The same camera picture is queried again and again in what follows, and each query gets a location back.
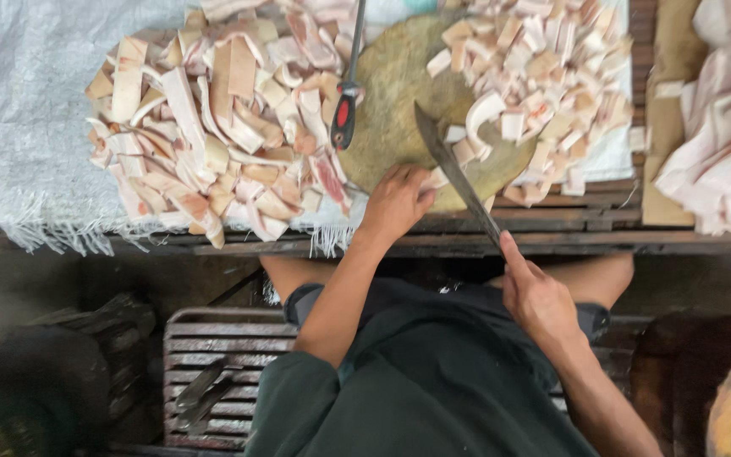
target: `knife blade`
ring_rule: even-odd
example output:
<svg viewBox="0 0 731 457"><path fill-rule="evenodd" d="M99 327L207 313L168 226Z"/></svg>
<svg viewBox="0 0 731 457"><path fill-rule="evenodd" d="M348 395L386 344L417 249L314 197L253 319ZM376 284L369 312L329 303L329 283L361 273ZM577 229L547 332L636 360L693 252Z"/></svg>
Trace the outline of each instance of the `knife blade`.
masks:
<svg viewBox="0 0 731 457"><path fill-rule="evenodd" d="M490 238L492 244L498 248L498 252L501 252L501 231L498 228L498 224L490 216L484 207L481 199L476 195L472 184L467 181L467 176L464 175L462 167L459 166L459 162L456 160L456 156L453 154L453 150L446 144L444 144L439 137L439 130L436 128L436 122L425 113L415 100L413 101L413 113L416 117L417 128L421 133L422 140L425 141L427 150L431 152L431 155L444 171L444 175L450 180L450 184L456 189L459 196L462 197L464 203L467 205L467 209L474 218L481 224L481 228L487 237Z"/></svg>

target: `chopping block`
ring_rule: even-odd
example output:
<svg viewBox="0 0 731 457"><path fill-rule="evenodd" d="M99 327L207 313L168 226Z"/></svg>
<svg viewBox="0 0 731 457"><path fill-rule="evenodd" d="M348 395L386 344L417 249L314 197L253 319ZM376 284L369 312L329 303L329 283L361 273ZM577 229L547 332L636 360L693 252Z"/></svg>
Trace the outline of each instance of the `chopping block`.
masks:
<svg viewBox="0 0 731 457"><path fill-rule="evenodd" d="M461 73L445 70L436 78L427 63L445 48L442 32L463 17L459 14L414 16L385 30L360 54L357 81L365 100L357 107L354 138L339 151L340 164L351 182L368 193L395 163L417 163L433 169L436 161L422 140L413 117L413 101L439 120L440 135L447 127L464 125L475 102L472 88ZM482 200L498 193L529 164L535 139L520 147L500 139L485 123L479 136L493 145L484 162L467 164L464 174ZM455 212L466 205L450 184L436 192L431 212Z"/></svg>

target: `hand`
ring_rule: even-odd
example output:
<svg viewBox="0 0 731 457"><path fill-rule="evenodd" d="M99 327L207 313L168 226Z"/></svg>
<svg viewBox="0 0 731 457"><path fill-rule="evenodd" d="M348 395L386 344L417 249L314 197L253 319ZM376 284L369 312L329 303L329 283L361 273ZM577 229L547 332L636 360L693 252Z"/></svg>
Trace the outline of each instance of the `hand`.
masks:
<svg viewBox="0 0 731 457"><path fill-rule="evenodd" d="M435 190L419 194L431 172L418 165L394 165L371 192L365 215L357 230L368 243L388 249L433 205Z"/></svg>
<svg viewBox="0 0 731 457"><path fill-rule="evenodd" d="M524 260L506 230L501 234L501 249L507 259L503 306L546 356L552 358L567 345L586 341L569 288Z"/></svg>

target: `wooden table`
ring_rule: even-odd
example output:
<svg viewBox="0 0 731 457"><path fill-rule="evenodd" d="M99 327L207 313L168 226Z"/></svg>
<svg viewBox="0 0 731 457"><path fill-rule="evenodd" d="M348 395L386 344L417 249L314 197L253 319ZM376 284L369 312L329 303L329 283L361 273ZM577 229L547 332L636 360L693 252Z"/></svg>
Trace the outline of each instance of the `wooden table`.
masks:
<svg viewBox="0 0 731 457"><path fill-rule="evenodd" d="M631 0L630 33L635 44L634 125L645 124L645 90L653 67L656 0ZM583 197L560 195L554 185L542 203L521 208L497 197L492 215L502 229L515 234L526 254L600 254L636 251L652 254L731 254L731 234L709 237L692 228L662 228L642 225L642 176L644 157L635 154L635 178L591 183ZM113 239L116 249L128 245ZM204 237L168 236L166 245L144 243L152 252L198 255L310 255L310 236L287 233L278 242L260 242L253 234L229 233L228 244L218 251ZM428 215L388 253L403 257L474 257L497 254L464 212Z"/></svg>

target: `dark green shirt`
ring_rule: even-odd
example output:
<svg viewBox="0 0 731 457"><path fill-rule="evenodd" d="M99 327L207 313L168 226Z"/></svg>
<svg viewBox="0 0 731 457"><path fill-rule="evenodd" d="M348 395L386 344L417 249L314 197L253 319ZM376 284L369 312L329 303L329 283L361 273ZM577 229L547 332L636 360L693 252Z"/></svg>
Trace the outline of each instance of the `dark green shirt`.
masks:
<svg viewBox="0 0 731 457"><path fill-rule="evenodd" d="M248 457L596 455L555 409L551 365L511 321L398 306L336 371L305 352L261 374Z"/></svg>

